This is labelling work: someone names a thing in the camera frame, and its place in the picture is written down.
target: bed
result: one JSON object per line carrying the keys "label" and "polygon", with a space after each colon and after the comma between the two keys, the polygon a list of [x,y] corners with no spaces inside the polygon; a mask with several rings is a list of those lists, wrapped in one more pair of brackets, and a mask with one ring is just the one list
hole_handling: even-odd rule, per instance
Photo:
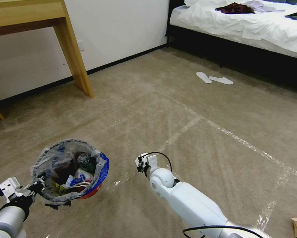
{"label": "bed", "polygon": [[230,15],[215,11],[215,8],[233,3],[233,0],[195,1],[195,4],[187,7],[183,0],[170,0],[168,37],[206,37],[208,42],[220,38],[225,42],[297,58],[297,20],[285,17],[297,12],[297,5],[259,0],[266,6],[284,11]]}

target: plastic bag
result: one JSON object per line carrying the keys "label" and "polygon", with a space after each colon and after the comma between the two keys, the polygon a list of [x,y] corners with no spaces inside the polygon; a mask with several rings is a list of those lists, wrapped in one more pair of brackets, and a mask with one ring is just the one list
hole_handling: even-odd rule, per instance
{"label": "plastic bag", "polygon": [[[81,153],[88,153],[93,159],[95,171],[93,179],[82,191],[67,190],[61,185],[65,184],[70,175],[75,175],[79,168],[77,157]],[[45,190],[42,196],[50,202],[64,203],[83,197],[97,189],[107,176],[109,159],[105,154],[96,150],[91,144],[69,139],[61,141],[50,148],[45,149],[39,156],[36,164],[31,168],[33,180],[45,173]]]}

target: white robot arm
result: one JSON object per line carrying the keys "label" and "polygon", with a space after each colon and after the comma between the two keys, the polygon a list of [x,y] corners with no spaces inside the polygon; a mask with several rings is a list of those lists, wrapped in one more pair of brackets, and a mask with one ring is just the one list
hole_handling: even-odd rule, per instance
{"label": "white robot arm", "polygon": [[44,190],[44,175],[32,184],[22,188],[16,177],[11,177],[0,184],[0,196],[6,204],[0,208],[0,238],[25,238],[23,222],[29,215],[29,208],[35,196]]}
{"label": "white robot arm", "polygon": [[151,188],[193,227],[183,231],[186,237],[186,231],[198,230],[209,238],[271,238],[254,226],[229,221],[214,201],[189,183],[179,181],[168,169],[158,167],[157,157],[151,155],[154,153],[141,154],[135,161],[137,170],[145,173]]}

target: wooden table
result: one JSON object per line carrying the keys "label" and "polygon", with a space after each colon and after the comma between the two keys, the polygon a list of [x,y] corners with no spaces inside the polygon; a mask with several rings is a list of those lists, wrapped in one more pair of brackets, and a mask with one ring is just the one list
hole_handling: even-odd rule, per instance
{"label": "wooden table", "polygon": [[0,1],[0,35],[51,26],[55,30],[75,84],[93,98],[64,0]]}

